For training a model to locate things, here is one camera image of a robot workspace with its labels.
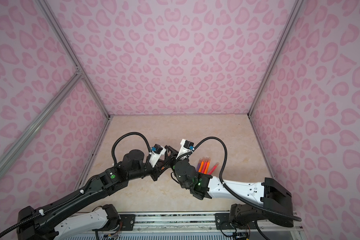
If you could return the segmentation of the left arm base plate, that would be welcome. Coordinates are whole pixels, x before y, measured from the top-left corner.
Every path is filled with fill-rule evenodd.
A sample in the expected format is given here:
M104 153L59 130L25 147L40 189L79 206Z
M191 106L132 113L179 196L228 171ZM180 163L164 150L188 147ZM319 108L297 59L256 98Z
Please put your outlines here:
M117 216L107 216L105 225L97 231L132 231L136 220L134 214L122 214Z

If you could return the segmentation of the purple pen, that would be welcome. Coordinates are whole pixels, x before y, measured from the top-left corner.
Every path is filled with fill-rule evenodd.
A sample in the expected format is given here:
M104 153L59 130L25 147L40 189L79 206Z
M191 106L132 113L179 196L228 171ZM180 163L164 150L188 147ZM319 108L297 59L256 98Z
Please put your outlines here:
M196 167L196 170L199 171L200 167L201 167L201 163L202 163L202 159L199 160L198 165Z

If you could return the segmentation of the orange pen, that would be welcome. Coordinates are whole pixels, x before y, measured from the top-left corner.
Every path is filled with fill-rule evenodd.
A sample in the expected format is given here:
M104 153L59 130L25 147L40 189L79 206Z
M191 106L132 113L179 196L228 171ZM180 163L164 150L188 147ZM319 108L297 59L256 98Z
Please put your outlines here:
M210 167L211 159L210 159L210 158L208 158L208 159L209 159L209 161L208 161L208 163L207 163L207 166L206 166L206 169L205 169L204 174L207 174L207 173L208 173L208 170L209 170L209 167Z
M205 158L202 158L202 163L201 163L201 167L200 167L200 169L199 169L199 173L201 172L201 168L203 167L204 159L205 159Z

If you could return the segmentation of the pink pen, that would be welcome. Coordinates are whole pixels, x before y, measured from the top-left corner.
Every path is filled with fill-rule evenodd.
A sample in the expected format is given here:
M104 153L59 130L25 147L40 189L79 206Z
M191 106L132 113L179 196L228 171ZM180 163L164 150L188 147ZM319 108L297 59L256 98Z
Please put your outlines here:
M209 170L208 175L211 175L219 166L219 162L217 162L216 164L213 165L213 167Z
M208 161L209 161L208 158L205 158L205 159L204 159L204 164L203 164L203 167L201 168L201 173L204 173L204 172L205 172L205 169L206 169L206 166L207 166Z

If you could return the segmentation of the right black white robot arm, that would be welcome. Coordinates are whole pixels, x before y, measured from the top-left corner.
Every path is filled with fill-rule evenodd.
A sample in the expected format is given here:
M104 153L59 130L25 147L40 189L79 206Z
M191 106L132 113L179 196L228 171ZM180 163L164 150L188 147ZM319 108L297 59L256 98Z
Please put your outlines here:
M165 160L171 167L178 184L198 200L231 199L239 200L233 204L229 221L236 225L268 220L271 223L291 228L301 219L294 215L292 194L279 182L265 178L263 182L244 183L221 180L202 174L189 163L190 152L177 151L166 146Z

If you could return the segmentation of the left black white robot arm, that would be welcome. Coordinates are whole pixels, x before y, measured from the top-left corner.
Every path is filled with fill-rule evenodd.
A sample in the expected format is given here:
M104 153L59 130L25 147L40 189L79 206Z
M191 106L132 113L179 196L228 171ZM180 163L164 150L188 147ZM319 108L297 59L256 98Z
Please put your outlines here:
M92 214L76 213L90 204L111 196L128 186L129 181L151 177L156 181L171 159L171 151L154 147L144 162L140 150L124 155L121 162L92 176L73 193L46 206L30 206L19 212L17 237L20 240L64 240L91 230L109 231L120 227L121 219L112 204L104 205Z

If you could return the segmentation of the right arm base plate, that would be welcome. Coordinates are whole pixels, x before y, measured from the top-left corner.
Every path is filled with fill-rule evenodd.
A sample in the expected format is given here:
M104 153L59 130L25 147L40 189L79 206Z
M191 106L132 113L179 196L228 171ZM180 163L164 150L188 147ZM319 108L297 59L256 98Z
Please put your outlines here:
M229 213L216 213L214 216L217 230L234 230L229 221Z

